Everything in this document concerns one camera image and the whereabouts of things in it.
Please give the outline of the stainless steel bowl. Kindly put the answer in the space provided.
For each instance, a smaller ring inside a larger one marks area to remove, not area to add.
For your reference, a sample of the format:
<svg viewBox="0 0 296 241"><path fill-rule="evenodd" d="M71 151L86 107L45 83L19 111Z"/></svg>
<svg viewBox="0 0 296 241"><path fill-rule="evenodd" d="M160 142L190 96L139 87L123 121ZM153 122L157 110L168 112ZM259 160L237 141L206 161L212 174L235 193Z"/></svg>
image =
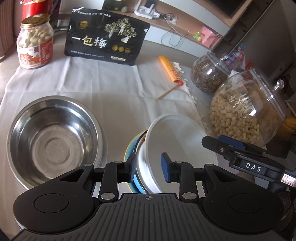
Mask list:
<svg viewBox="0 0 296 241"><path fill-rule="evenodd" d="M11 171L26 189L84 164L102 167L107 160L105 133L95 115L66 96L26 105L11 124L6 147Z"/></svg>

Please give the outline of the pink box on shelf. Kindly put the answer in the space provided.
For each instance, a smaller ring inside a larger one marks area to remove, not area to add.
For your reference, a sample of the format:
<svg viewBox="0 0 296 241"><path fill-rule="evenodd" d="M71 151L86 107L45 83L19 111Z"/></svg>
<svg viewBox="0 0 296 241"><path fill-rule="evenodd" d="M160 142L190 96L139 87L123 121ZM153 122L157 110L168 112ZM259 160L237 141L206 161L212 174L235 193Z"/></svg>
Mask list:
<svg viewBox="0 0 296 241"><path fill-rule="evenodd" d="M216 34L215 32L211 31L205 26L201 28L201 34L202 34L202 44L207 48L211 48L211 46L215 45L215 43L220 39L219 34Z"/></svg>

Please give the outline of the white tablecloth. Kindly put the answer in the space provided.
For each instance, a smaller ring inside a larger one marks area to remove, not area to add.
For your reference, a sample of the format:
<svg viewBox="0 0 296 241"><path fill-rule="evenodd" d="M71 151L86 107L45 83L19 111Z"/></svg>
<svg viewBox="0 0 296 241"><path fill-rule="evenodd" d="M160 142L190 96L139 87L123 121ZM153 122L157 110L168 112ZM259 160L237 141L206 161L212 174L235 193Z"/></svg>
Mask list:
<svg viewBox="0 0 296 241"><path fill-rule="evenodd" d="M123 158L130 140L162 114L180 113L210 128L211 97L185 85L162 100L172 83L155 57L138 57L135 66L75 57L56 57L35 70L18 68L1 102L1 198L13 200L24 191L7 158L6 140L15 116L45 96L72 97L87 106L103 128L108 158Z"/></svg>

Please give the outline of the white tv cabinet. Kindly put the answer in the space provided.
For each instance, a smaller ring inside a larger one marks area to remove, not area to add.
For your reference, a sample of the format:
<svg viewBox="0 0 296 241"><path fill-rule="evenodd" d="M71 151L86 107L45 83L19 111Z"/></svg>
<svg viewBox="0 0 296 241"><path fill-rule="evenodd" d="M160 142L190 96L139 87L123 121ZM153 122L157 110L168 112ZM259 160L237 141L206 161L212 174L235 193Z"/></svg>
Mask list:
<svg viewBox="0 0 296 241"><path fill-rule="evenodd" d="M218 1L217 4L213 1L157 1L155 10L159 13L159 18L149 20L133 13L137 2L102 1L101 5L103 10L148 22L152 27L152 33L147 35L149 41L181 51L185 51L190 43L195 43L197 50L193 51L190 48L188 51L195 56L215 49L251 3L233 1L236 9L231 15L227 15L220 8L222 1ZM211 48L202 44L201 28L203 26L220 35L220 39Z"/></svg>

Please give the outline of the black plum snack bag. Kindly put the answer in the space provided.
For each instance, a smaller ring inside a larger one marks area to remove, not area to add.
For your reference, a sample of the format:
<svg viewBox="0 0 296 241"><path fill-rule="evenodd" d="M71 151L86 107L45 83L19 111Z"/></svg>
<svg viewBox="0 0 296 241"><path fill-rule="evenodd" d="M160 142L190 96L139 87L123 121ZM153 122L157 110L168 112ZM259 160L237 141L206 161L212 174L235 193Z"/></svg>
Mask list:
<svg viewBox="0 0 296 241"><path fill-rule="evenodd" d="M147 22L109 11L73 8L64 53L133 66L150 26Z"/></svg>

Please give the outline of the white router on shelf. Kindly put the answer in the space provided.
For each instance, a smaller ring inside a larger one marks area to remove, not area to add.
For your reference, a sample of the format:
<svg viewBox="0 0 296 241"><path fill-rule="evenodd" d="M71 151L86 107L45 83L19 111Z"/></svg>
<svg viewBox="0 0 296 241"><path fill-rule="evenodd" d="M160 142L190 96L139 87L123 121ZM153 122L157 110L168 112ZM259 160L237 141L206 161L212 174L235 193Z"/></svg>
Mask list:
<svg viewBox="0 0 296 241"><path fill-rule="evenodd" d="M142 18L146 18L149 20L152 19L158 19L159 13L155 10L155 6L157 4L157 1L145 1L145 3L142 4L142 1L139 0L137 4L134 6L133 13L136 16L140 16Z"/></svg>

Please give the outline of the red trash bin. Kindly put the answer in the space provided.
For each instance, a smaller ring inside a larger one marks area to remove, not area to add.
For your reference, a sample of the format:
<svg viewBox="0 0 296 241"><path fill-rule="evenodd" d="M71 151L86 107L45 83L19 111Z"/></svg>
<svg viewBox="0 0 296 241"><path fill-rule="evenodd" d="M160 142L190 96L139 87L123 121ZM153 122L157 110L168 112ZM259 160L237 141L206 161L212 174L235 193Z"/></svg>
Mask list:
<svg viewBox="0 0 296 241"><path fill-rule="evenodd" d="M22 19L38 14L49 14L52 8L53 0L23 0Z"/></svg>

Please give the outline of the orange snack tube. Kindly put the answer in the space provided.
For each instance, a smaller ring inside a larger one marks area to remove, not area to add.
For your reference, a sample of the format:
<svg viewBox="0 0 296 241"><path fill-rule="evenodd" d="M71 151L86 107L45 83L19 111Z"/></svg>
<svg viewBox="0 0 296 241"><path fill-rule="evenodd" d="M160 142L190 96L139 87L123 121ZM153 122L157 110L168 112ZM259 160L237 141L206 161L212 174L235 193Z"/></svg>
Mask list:
<svg viewBox="0 0 296 241"><path fill-rule="evenodd" d="M158 59L164 68L165 72L169 76L170 80L173 83L176 83L179 86L183 85L183 80L180 74L175 70L175 67L172 65L171 61L165 56L158 56Z"/></svg>

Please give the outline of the blue enamel bowl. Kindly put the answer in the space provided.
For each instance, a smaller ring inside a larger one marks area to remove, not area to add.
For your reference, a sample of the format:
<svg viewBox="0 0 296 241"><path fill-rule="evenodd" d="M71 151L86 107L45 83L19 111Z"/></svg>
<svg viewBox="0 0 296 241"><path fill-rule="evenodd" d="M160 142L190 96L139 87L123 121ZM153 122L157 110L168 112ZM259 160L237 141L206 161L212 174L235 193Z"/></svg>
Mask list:
<svg viewBox="0 0 296 241"><path fill-rule="evenodd" d="M147 188L147 185L142 180L142 177L140 176L138 171L138 157L140 154L140 148L145 141L146 134L147 134L147 130L136 135L130 141L125 151L124 161L127 161L132 153L135 153L136 155L135 172L134 172L133 180L130 183L128 183L128 186L131 192L136 194L153 194L153 192L149 188Z"/></svg>

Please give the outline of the wooden chopstick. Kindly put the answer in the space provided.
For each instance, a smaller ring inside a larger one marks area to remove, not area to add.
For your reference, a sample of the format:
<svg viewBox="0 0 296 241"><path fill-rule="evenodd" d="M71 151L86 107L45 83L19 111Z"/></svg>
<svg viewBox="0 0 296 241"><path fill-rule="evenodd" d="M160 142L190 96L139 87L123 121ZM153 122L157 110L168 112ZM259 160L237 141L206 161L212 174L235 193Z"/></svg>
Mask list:
<svg viewBox="0 0 296 241"><path fill-rule="evenodd" d="M173 88L169 89L165 93L163 93L161 96L157 98L157 100L163 99L165 96L167 96L169 93L171 93L173 90L177 89L179 85L174 86Z"/></svg>

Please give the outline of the gold lid peanut jar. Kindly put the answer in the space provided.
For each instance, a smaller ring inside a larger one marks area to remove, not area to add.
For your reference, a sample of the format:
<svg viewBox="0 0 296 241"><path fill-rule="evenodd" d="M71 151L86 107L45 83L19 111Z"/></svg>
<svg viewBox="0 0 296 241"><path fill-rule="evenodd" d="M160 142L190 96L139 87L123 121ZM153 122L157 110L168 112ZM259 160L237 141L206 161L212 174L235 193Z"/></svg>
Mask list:
<svg viewBox="0 0 296 241"><path fill-rule="evenodd" d="M21 21L16 47L22 68L38 68L52 60L54 31L49 20L49 14L37 14Z"/></svg>

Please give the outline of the glass jar of seeds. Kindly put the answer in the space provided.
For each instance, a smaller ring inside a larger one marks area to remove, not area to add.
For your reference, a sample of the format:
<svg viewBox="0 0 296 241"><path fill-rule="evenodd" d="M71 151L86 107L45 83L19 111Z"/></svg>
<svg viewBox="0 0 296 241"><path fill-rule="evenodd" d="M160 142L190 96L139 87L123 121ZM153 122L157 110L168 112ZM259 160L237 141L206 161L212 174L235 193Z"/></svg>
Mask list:
<svg viewBox="0 0 296 241"><path fill-rule="evenodd" d="M198 58L190 74L194 85L203 92L214 93L231 73L224 62L227 58L226 54L219 58L212 52Z"/></svg>

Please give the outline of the glass jar of peanuts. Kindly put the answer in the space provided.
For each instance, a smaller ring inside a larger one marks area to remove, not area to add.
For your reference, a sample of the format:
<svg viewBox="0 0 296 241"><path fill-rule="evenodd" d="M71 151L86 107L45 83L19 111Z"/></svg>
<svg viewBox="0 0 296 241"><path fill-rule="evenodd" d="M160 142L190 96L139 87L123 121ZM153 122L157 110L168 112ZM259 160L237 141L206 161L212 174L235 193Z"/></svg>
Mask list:
<svg viewBox="0 0 296 241"><path fill-rule="evenodd" d="M266 145L287 117L280 97L283 80L272 84L258 69L230 76L215 92L210 121L215 134L259 147Z"/></svg>

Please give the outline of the white paper noodle bowl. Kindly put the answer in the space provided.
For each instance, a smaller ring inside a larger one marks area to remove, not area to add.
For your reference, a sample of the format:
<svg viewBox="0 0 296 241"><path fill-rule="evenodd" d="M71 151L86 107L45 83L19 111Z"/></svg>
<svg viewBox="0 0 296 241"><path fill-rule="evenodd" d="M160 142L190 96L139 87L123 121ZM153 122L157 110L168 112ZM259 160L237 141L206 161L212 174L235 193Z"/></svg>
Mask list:
<svg viewBox="0 0 296 241"><path fill-rule="evenodd" d="M161 167L161 155L167 153L174 162L184 161L195 168L218 164L217 156L203 148L206 136L201 126L191 118L168 113L153 121L140 148L138 171L153 193L178 193L179 184L167 183Z"/></svg>

